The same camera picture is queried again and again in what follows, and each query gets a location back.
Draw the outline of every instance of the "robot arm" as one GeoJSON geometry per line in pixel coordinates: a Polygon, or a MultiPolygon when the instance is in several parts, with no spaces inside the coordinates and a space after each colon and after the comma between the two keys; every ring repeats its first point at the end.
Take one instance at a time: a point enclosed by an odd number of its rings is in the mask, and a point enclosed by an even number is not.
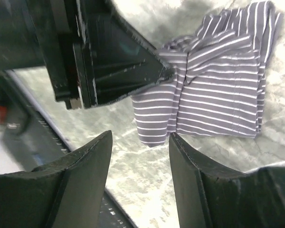
{"type": "Polygon", "coordinates": [[[0,71],[46,66],[67,109],[109,105],[174,71],[110,0],[0,0],[0,71]]]}

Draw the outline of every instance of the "striped shirt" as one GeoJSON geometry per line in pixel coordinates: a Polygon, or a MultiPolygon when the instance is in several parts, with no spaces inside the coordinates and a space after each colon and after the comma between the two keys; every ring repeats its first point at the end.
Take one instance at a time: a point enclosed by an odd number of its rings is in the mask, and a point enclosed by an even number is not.
{"type": "Polygon", "coordinates": [[[138,135],[153,147],[172,132],[192,136],[260,133],[265,67],[281,28],[271,1],[206,15],[194,35],[157,50],[175,68],[173,82],[132,96],[138,135]]]}

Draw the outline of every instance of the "gray marble countertop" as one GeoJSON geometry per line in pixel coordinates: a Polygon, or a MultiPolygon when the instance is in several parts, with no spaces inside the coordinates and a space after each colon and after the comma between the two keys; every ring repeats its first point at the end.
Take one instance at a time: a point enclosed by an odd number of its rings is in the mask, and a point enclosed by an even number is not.
{"type": "MultiPolygon", "coordinates": [[[[206,13],[243,7],[249,0],[114,0],[121,14],[151,43],[191,34],[206,13]]],[[[274,0],[285,14],[285,0],[274,0]]],[[[267,72],[262,133],[256,139],[185,137],[196,149],[240,171],[285,165],[285,21],[267,72]]],[[[137,136],[130,99],[114,105],[67,111],[54,101],[44,68],[17,71],[61,132],[75,147],[105,130],[114,134],[107,188],[139,228],[177,228],[178,217],[168,145],[143,146],[137,136]]]]}

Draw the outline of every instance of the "folded cloth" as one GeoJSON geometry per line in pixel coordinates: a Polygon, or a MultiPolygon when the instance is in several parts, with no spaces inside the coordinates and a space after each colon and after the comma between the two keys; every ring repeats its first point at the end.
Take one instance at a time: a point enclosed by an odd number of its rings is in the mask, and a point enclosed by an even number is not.
{"type": "Polygon", "coordinates": [[[133,95],[138,135],[153,147],[172,132],[256,137],[261,130],[265,67],[281,28],[271,1],[206,15],[194,35],[157,50],[175,68],[172,83],[133,95]]]}

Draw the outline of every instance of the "red object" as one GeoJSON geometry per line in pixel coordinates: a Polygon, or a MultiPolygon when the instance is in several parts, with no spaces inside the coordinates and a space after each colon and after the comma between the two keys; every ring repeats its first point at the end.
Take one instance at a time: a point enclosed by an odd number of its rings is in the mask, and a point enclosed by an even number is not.
{"type": "Polygon", "coordinates": [[[7,108],[0,106],[0,124],[4,124],[6,118],[7,108]]]}

